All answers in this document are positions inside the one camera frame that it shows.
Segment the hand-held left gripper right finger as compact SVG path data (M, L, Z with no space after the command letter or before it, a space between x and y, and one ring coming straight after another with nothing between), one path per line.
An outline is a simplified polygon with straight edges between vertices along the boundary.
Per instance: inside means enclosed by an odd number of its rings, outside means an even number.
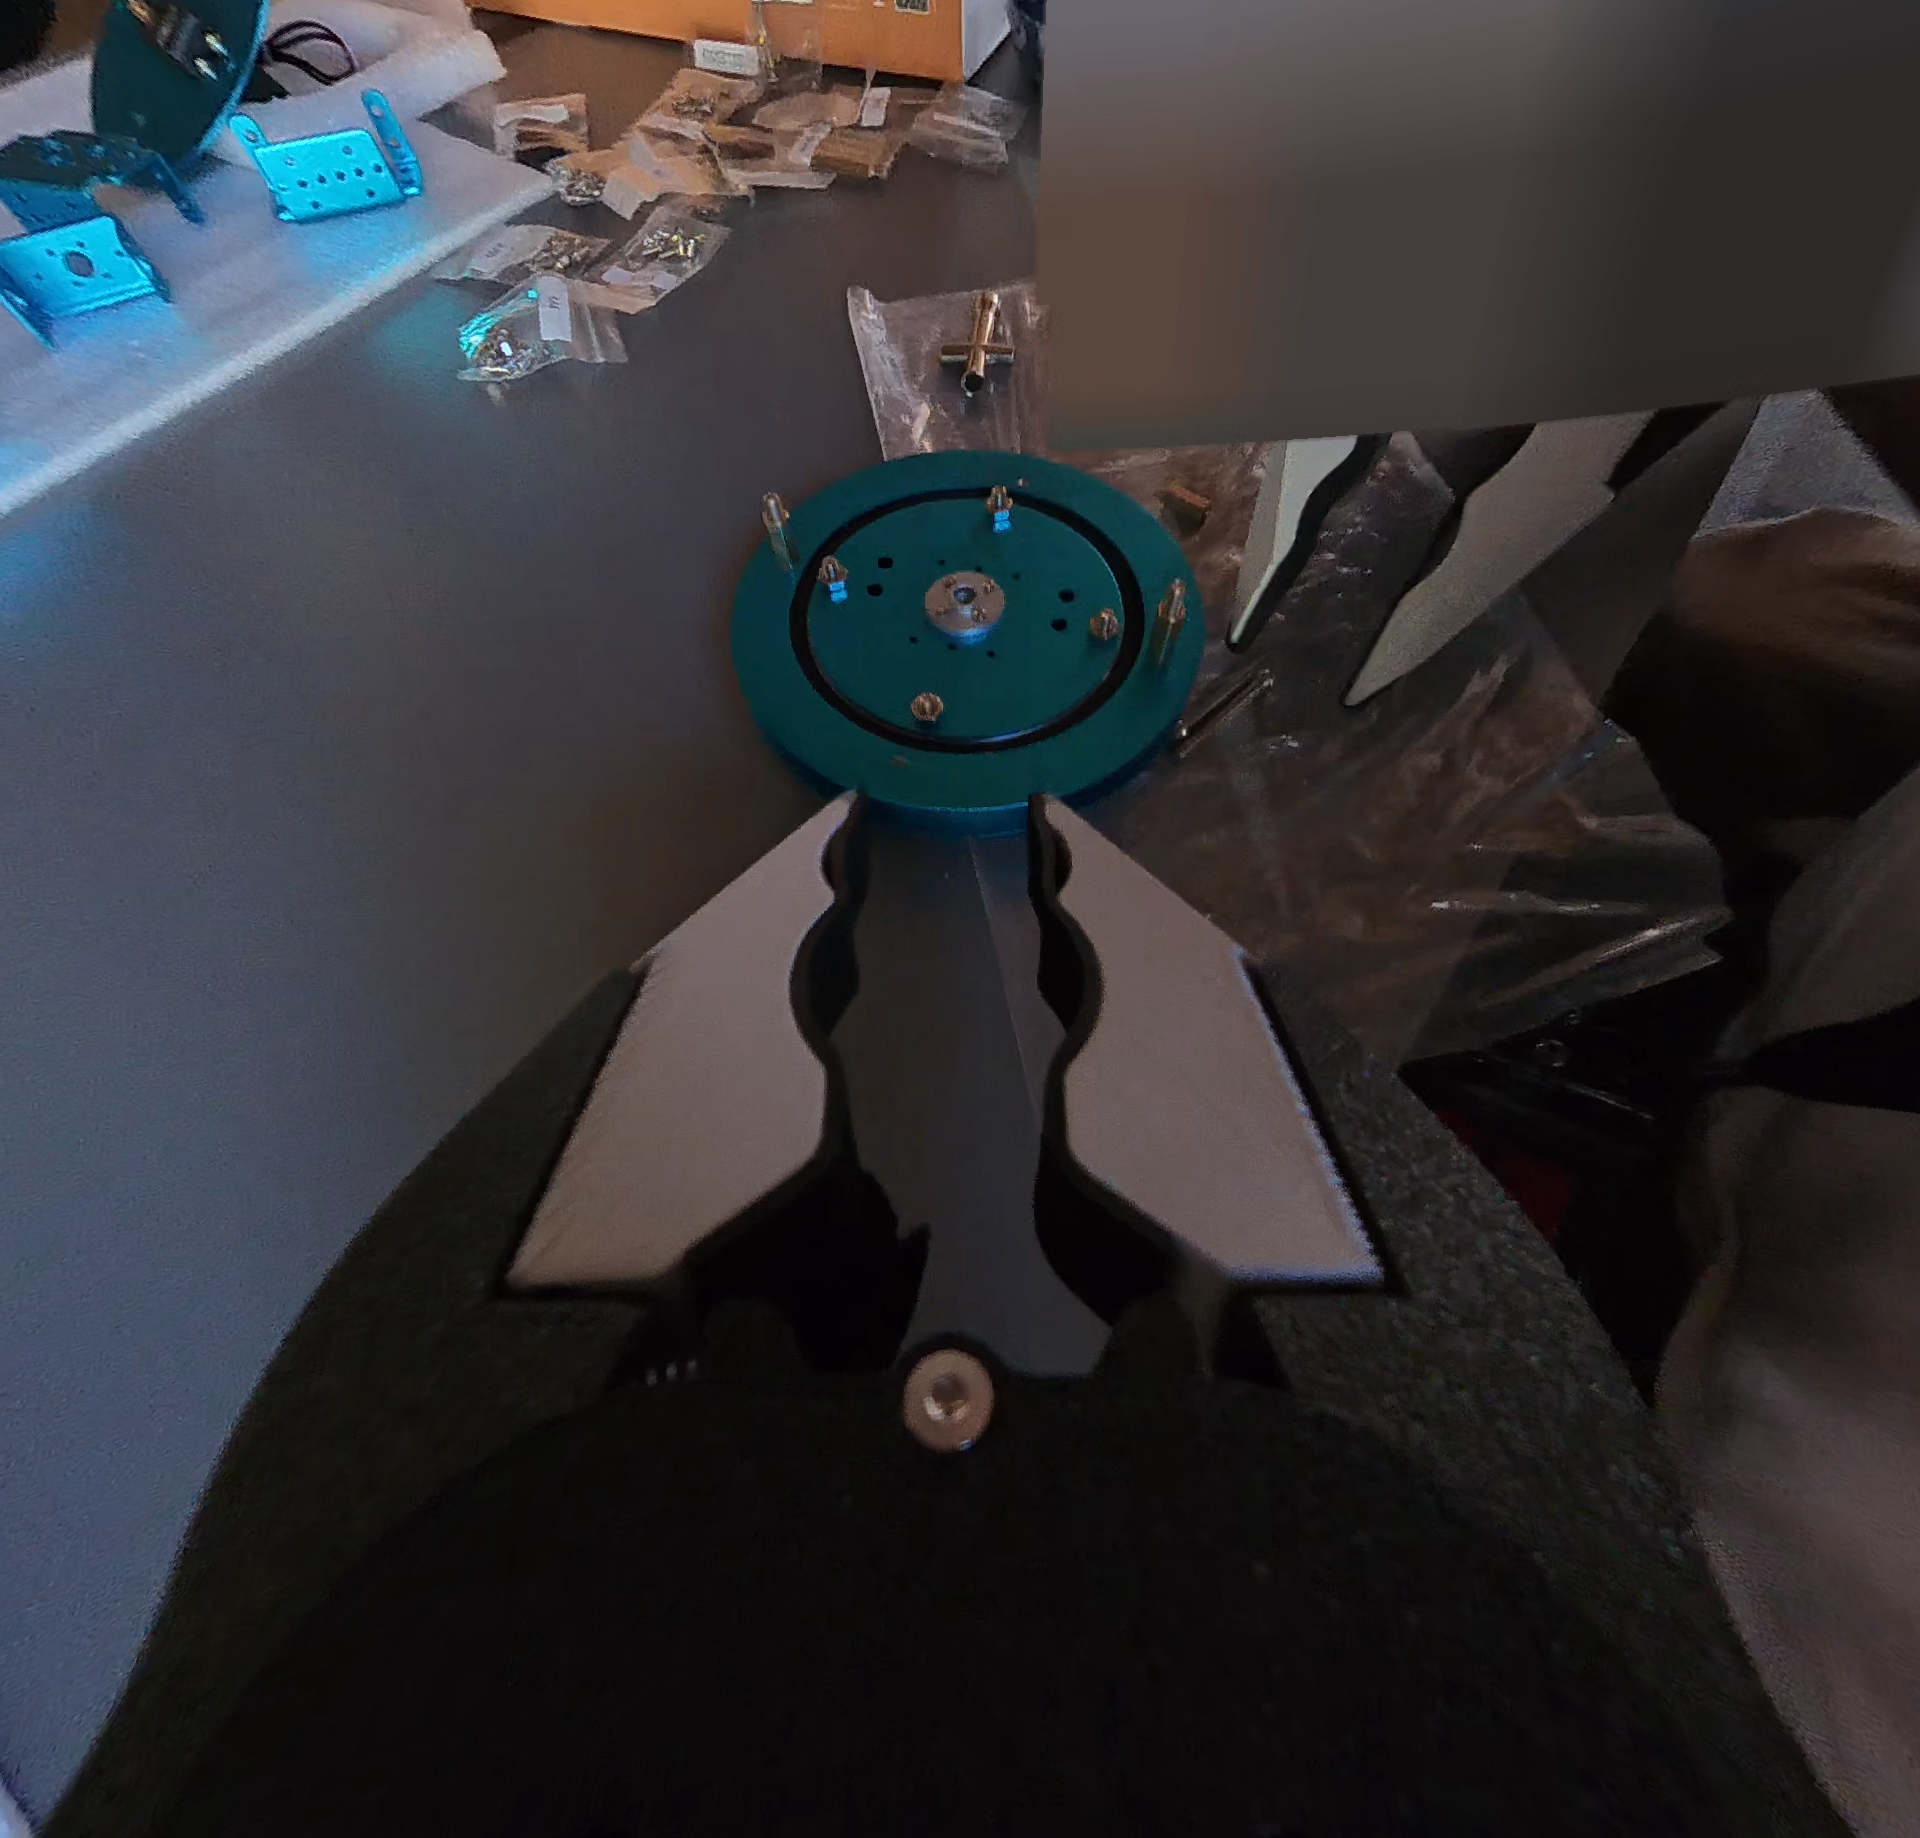
M1090 959L1066 1147L1102 1198L1242 1288L1378 1288L1305 1083L1242 944L1055 797L1049 901Z

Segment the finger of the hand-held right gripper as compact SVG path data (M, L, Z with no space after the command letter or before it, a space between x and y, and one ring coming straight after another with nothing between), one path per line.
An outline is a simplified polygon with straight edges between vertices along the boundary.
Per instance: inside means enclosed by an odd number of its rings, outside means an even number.
M1341 702L1378 699L1424 666L1598 519L1648 424L1651 414L1611 414L1529 426L1486 478L1455 494L1424 570L1389 611Z
M1360 489L1389 435L1278 442L1261 478L1229 626L1229 651L1247 651L1314 560L1328 517Z

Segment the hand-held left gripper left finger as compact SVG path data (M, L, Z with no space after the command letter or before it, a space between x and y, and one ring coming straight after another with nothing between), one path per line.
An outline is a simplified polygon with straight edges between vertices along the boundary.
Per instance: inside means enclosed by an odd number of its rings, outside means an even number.
M512 1292L654 1288L826 1142L795 974L835 906L841 794L643 958L636 997L508 1267Z

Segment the blue round turntable base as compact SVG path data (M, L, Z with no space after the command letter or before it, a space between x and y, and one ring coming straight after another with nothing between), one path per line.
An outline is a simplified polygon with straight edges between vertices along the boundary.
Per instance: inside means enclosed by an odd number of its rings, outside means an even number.
M762 502L734 668L798 768L927 830L1021 830L1170 746L1206 646L1176 538L1066 463L948 450Z

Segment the grey desk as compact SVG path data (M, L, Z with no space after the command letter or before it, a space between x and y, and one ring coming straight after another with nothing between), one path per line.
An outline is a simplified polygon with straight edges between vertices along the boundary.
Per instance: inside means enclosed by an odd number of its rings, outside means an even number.
M5 1782L47 1827L349 1239L808 817L730 665L765 493L876 458L848 334L1034 275L1003 170L775 191L627 359L489 387L430 271L5 525Z

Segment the clear plastic sheet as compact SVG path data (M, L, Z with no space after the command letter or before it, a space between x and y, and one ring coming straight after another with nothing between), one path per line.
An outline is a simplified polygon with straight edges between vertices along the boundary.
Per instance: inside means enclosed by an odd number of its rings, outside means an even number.
M1378 699L1341 702L1455 494L1523 433L1393 436L1238 655L1229 626L1270 445L1064 451L1182 541L1206 630L1195 702L1249 668L1275 677L1089 817L1393 1063L1684 978L1728 922L1705 837L1521 592ZM1214 500L1205 525L1169 519L1169 485Z

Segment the person's tan trousers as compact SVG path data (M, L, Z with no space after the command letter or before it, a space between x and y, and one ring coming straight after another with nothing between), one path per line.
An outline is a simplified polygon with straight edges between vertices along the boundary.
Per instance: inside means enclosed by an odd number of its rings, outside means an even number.
M1735 890L1780 884L1917 768L1917 526L1819 507L1698 536L1606 711Z

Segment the metal cross wrench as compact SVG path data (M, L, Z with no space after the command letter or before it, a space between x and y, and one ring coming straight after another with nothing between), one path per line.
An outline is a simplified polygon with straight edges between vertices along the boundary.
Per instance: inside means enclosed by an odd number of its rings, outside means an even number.
M1049 329L1037 288L1019 280L974 289L963 329L939 345L937 365L967 404L1008 379L1044 386Z

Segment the person's white shirt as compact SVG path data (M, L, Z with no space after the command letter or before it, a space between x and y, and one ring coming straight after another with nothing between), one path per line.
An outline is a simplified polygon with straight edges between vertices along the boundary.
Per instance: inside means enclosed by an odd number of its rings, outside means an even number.
M1919 1831L1919 773L1789 884L1682 1169L1657 1403L1763 1686L1857 1833Z

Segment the pile of small hardware bags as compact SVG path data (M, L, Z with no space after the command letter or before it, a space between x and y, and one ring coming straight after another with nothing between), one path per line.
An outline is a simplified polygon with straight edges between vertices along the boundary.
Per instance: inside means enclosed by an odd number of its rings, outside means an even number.
M589 146L585 97L496 109L501 154L539 162L558 200L615 219L624 238L512 220L477 241L445 283L500 289L466 321L463 379L507 386L558 363L622 363L620 314L654 311L704 275L762 197L879 186L909 152L998 172L1026 100L965 79L835 79L827 0L748 0L741 38L697 38L682 69L608 146Z

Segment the white foam sheet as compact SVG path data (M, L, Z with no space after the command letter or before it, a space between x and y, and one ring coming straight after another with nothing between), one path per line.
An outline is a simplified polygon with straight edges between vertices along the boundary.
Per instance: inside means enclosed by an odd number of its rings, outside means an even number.
M360 97L379 89L420 158L423 193L344 219L282 220L230 130L188 177L202 223L183 219L158 193L104 191L105 209L156 266L168 297L142 296L59 321L51 345L5 316L5 514L553 194L544 173L429 122L507 72L468 0L273 3L273 24L295 17L334 27L362 71L330 89L267 105L269 140L362 127Z

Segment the teal round plate with servo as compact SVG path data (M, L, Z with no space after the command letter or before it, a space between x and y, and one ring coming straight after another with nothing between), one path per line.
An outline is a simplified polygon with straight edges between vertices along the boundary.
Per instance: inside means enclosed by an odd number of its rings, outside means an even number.
M269 19L271 0L112 0L93 56L95 127L196 162L241 105Z

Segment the light blue perforated U bracket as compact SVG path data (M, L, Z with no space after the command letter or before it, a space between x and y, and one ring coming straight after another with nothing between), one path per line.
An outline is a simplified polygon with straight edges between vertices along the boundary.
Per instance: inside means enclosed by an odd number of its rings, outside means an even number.
M365 122L271 140L248 114L228 122L282 223L357 217L420 197L420 158L382 89L362 89Z

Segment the light blue servo bracket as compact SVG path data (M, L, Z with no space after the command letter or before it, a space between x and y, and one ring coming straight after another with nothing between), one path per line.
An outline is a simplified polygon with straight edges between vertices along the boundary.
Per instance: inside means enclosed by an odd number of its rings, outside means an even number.
M2 239L2 305L47 349L61 325L148 297L172 303L173 291L107 212Z

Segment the dark blue metal bracket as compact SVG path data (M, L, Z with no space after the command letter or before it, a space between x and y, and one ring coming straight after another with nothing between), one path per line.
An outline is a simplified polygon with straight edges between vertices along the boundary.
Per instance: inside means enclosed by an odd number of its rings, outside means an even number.
M205 220L180 172L138 140L63 129L2 146L2 203L29 231L102 217L98 186L156 191L188 223Z

